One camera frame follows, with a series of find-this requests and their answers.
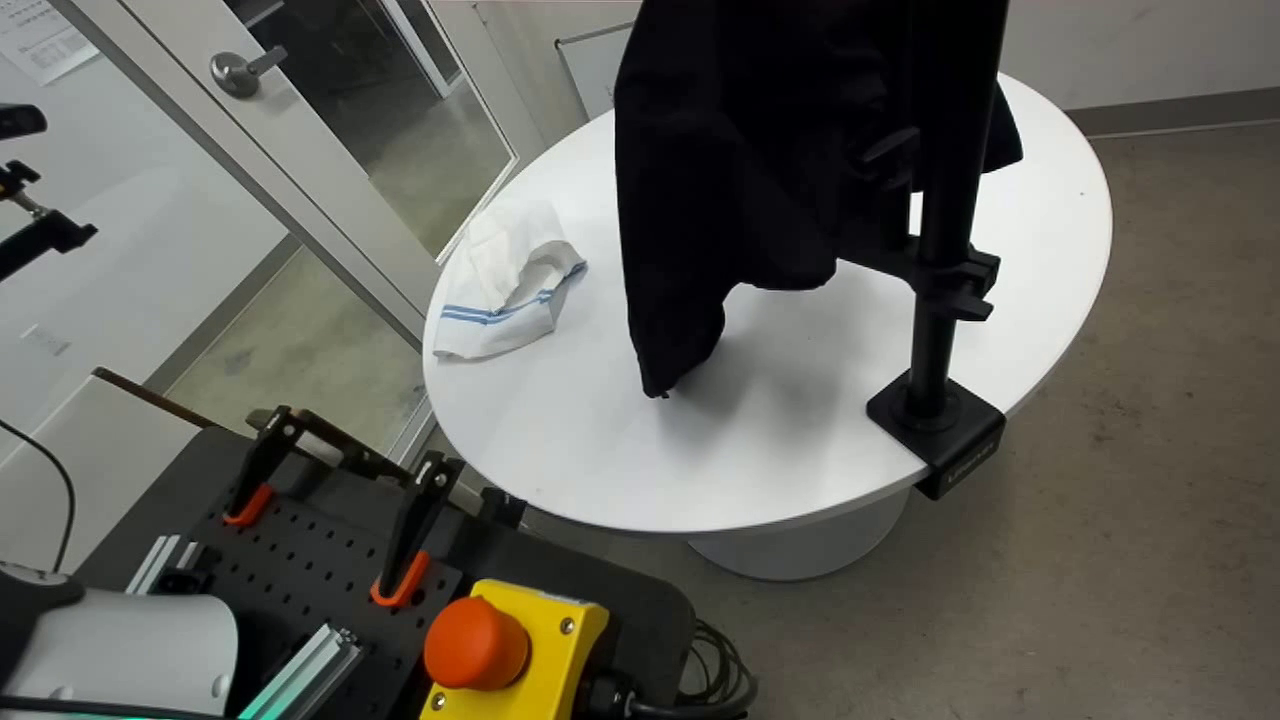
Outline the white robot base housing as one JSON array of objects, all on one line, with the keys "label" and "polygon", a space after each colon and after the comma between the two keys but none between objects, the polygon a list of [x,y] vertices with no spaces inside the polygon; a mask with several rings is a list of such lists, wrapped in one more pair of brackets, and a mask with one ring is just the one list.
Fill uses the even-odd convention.
[{"label": "white robot base housing", "polygon": [[0,567],[0,709],[223,717],[238,628],[217,594],[133,594]]}]

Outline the black clamp-on stand with arm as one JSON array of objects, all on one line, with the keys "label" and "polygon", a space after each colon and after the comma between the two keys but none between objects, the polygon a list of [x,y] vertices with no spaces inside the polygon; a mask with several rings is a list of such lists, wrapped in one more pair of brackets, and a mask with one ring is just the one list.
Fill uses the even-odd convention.
[{"label": "black clamp-on stand with arm", "polygon": [[867,398],[867,415],[924,471],[929,498],[946,495],[1002,434],[1002,410],[946,374],[959,321],[986,321],[999,259],[970,249],[977,192],[986,156],[995,62],[1006,0],[912,0],[902,71],[909,113],[924,131],[912,183],[919,230],[896,275],[916,291],[912,365]]}]

